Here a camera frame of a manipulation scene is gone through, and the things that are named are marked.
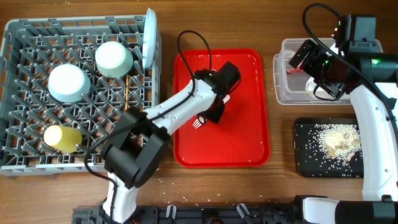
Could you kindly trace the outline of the pink plastic fork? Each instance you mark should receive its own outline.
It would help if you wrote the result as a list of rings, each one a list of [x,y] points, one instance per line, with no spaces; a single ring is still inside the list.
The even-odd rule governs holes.
[[[223,98],[223,103],[225,104],[225,103],[227,103],[229,100],[230,100],[230,96],[229,96],[229,95],[226,95],[226,96]],[[198,128],[199,128],[200,126],[202,126],[203,124],[206,124],[206,121],[207,121],[207,119],[205,119],[204,117],[198,115],[197,118],[196,118],[196,120],[193,122],[192,126],[193,126],[195,129],[198,129]]]

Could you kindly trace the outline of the white napkin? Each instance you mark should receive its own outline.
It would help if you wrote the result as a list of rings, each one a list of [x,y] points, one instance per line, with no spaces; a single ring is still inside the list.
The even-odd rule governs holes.
[[[317,84],[315,83],[314,78],[310,77],[305,84],[305,90],[313,92],[316,86]]]

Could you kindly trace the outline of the red strawberry wrapper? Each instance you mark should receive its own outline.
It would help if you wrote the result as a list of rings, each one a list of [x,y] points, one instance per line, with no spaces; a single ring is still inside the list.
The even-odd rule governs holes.
[[[300,62],[297,67],[290,68],[290,69],[286,70],[286,74],[290,75],[290,74],[293,74],[293,73],[303,72],[301,66],[302,66],[302,62]]]

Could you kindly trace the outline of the rice food waste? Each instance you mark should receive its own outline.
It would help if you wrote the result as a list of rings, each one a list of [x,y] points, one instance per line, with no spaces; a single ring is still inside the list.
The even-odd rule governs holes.
[[[317,124],[315,139],[327,158],[349,162],[361,151],[361,137],[356,124]]]

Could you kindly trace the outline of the light blue plate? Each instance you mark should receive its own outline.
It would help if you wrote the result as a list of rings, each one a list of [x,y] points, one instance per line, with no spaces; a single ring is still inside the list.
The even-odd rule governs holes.
[[[142,45],[142,66],[147,69],[152,66],[155,55],[157,38],[157,17],[154,10],[147,9],[144,23],[143,45]]]

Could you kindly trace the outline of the wooden chopstick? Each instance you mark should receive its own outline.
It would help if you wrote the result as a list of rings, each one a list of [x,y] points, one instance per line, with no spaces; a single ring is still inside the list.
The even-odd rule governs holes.
[[[125,105],[124,109],[127,110],[129,108],[129,75],[126,75],[126,88],[125,88]]]

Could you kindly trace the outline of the green bowl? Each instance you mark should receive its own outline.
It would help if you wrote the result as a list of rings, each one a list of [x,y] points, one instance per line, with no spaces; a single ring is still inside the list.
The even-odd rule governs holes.
[[[134,59],[128,48],[119,42],[109,41],[97,48],[95,63],[103,76],[118,78],[129,73]]]

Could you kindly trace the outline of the yellow cup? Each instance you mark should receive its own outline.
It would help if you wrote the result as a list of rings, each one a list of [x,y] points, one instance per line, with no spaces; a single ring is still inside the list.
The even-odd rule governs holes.
[[[75,152],[82,140],[81,132],[72,127],[52,125],[44,132],[44,142],[64,153]]]

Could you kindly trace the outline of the light blue rice bowl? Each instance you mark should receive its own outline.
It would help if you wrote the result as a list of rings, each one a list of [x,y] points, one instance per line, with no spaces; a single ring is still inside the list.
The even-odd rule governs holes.
[[[82,99],[82,94],[88,94],[91,82],[88,75],[72,64],[62,64],[55,67],[48,80],[50,94],[58,101],[74,103]]]

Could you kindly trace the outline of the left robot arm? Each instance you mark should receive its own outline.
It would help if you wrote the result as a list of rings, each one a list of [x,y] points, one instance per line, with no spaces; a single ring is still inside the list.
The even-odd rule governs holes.
[[[110,179],[102,209],[111,222],[124,223],[135,212],[139,188],[159,167],[173,133],[192,118],[194,128],[218,123],[240,81],[239,68],[226,62],[217,71],[197,70],[185,88],[163,103],[124,112],[101,150]]]

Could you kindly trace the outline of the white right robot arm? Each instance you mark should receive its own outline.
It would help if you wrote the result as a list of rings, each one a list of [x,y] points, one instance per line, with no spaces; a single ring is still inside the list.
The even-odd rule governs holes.
[[[349,94],[362,137],[364,183],[362,201],[332,200],[308,196],[301,199],[302,219],[310,223],[397,223],[397,87],[391,76],[397,66],[384,66],[386,55],[379,41],[347,41],[348,52],[365,58],[360,70],[372,76],[373,84],[387,98],[387,105],[365,85]]]

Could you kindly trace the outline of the grey dishwasher rack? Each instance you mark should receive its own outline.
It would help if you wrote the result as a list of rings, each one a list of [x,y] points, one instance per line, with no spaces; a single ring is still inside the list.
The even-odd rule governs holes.
[[[140,110],[159,102],[162,38],[157,36],[152,66],[142,66],[145,16],[14,19],[1,41],[1,174],[49,175],[82,172],[89,148],[110,133],[124,113],[126,76],[100,74],[95,52],[115,41],[129,49],[129,107]],[[64,63],[89,77],[91,88],[80,101],[64,103],[48,91],[51,71]],[[52,125],[82,134],[77,150],[64,153],[44,142]]]

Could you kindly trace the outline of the red plastic tray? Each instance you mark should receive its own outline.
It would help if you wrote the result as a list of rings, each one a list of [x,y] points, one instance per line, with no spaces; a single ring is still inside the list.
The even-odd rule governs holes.
[[[218,70],[229,61],[242,82],[231,93],[219,123],[195,129],[190,119],[174,134],[174,158],[187,168],[261,166],[271,155],[262,58],[253,49],[186,50],[174,61],[174,91],[190,81],[186,68]]]

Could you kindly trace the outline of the clear plastic bin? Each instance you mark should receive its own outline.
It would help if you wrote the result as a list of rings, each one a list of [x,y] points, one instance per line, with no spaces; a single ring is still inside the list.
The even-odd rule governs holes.
[[[319,100],[313,92],[305,90],[305,84],[311,77],[305,72],[286,74],[292,68],[290,59],[306,39],[285,39],[282,41],[281,50],[273,59],[274,89],[277,101],[281,105],[348,105],[349,96],[343,95],[340,100]]]

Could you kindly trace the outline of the black tray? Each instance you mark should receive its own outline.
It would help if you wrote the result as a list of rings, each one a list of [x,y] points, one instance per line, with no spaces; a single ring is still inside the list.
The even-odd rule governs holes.
[[[361,147],[331,156],[321,135],[346,129],[358,131],[355,118],[298,118],[294,123],[294,149],[298,173],[309,178],[364,177]]]

